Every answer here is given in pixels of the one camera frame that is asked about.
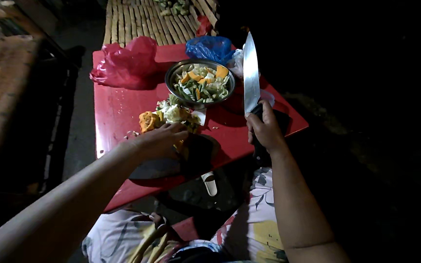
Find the pink plastic bag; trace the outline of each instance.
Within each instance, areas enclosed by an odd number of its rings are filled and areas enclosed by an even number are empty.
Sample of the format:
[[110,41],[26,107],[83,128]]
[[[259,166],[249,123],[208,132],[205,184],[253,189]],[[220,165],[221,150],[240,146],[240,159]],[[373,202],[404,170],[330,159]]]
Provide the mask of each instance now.
[[104,59],[90,72],[90,79],[109,87],[147,89],[148,77],[159,69],[155,62],[157,42],[149,37],[138,37],[125,48],[118,43],[102,47]]

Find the chopped vegetables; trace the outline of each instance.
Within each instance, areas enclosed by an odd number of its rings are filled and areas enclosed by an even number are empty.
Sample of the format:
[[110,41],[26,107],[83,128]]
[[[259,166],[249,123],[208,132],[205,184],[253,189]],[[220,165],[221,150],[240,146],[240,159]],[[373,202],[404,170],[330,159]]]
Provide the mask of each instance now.
[[139,115],[139,124],[141,125],[141,133],[152,131],[158,126],[159,117],[151,111],[146,111]]
[[200,119],[192,116],[190,109],[180,105],[180,100],[173,94],[170,94],[167,100],[157,102],[157,111],[155,115],[159,117],[162,123],[183,123],[188,131],[196,132]]
[[176,75],[173,87],[183,99],[211,103],[228,96],[229,78],[228,69],[223,66],[214,70],[202,64],[191,64],[187,71]]
[[222,66],[217,66],[217,73],[215,74],[216,77],[225,78],[228,74],[228,69]]

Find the stainless steel bowl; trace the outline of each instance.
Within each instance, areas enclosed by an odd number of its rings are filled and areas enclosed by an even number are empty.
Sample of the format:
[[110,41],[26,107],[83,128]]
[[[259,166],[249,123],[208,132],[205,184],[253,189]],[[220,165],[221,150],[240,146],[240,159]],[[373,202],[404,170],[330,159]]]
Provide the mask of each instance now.
[[208,108],[210,106],[219,104],[223,101],[225,101],[226,99],[228,99],[231,94],[233,93],[233,91],[235,90],[235,78],[233,77],[233,75],[231,74],[231,71],[228,71],[228,75],[230,77],[230,79],[227,81],[227,88],[228,88],[228,96],[225,97],[224,99],[221,99],[219,101],[216,102],[211,102],[211,103],[198,103],[192,100],[187,100],[184,99],[181,94],[179,92],[176,92],[175,89],[173,88],[173,80],[174,77],[176,76],[176,74],[181,74],[183,72],[183,69],[185,68],[185,66],[189,66],[190,64],[204,64],[207,67],[210,67],[214,70],[217,70],[217,66],[223,66],[215,61],[212,60],[208,60],[208,59],[198,59],[198,58],[193,58],[193,59],[186,59],[186,60],[182,60],[176,64],[174,64],[171,68],[168,69],[167,73],[165,74],[165,83],[167,84],[168,90],[175,96],[177,96],[180,101],[183,102],[183,105],[185,107],[194,109],[194,110],[200,110],[200,109],[204,109],[204,108]]

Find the patterned clothing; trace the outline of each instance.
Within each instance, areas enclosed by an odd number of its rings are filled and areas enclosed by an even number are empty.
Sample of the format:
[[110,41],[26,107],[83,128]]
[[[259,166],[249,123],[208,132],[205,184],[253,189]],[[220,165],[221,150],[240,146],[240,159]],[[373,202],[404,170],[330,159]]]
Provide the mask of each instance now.
[[102,214],[82,242],[82,252],[91,263],[159,263],[204,247],[209,253],[218,253],[220,262],[287,262],[277,228],[269,168],[254,172],[249,203],[240,206],[211,241],[180,244],[171,240],[168,230],[166,224],[156,227],[143,213],[120,210]]

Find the right hand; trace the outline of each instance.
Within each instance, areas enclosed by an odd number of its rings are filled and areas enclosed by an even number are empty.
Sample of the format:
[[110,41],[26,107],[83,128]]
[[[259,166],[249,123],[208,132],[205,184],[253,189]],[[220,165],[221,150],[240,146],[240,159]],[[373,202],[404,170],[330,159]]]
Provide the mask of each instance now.
[[246,125],[248,126],[248,142],[253,143],[252,131],[254,131],[256,138],[269,154],[288,150],[287,143],[280,132],[279,124],[269,102],[263,100],[259,103],[262,103],[262,122],[253,113],[245,114]]

